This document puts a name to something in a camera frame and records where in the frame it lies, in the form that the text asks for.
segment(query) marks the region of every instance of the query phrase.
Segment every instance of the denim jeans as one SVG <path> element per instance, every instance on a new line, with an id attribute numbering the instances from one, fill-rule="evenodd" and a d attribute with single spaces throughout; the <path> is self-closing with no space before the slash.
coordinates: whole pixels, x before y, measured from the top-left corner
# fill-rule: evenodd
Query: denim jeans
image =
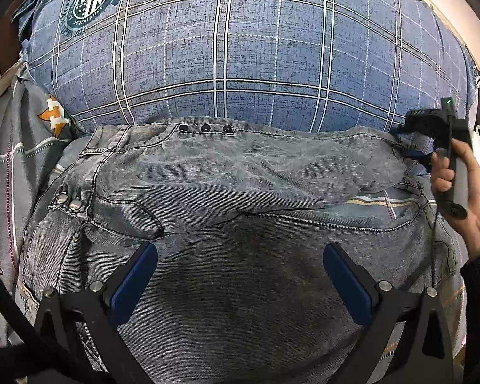
<path id="1" fill-rule="evenodd" d="M 152 241 L 158 267 L 119 331 L 155 382 L 323 382 L 360 332 L 322 267 L 326 244 L 375 279 L 430 284 L 435 203 L 402 143 L 362 127 L 309 134 L 209 117 L 99 127 L 28 224 L 18 304 L 33 322 L 44 287 L 106 280 Z M 465 249 L 442 218 L 436 240 L 458 346 Z"/>

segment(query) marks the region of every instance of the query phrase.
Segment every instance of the hand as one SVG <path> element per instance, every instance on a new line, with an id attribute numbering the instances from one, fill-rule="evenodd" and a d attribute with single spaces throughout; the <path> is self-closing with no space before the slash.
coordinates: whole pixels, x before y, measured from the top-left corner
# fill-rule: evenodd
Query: hand
<path id="1" fill-rule="evenodd" d="M 474 260 L 480 256 L 480 166 L 467 143 L 452 139 L 452 148 L 466 163 L 469 186 L 467 218 L 458 220 L 451 215 L 443 214 L 443 216 L 451 227 L 464 238 L 469 259 Z M 430 182 L 432 192 L 437 200 L 438 192 L 446 192 L 452 187 L 451 180 L 453 180 L 455 172 L 448 169 L 450 164 L 448 157 L 439 158 L 437 153 L 434 152 L 431 161 Z"/>

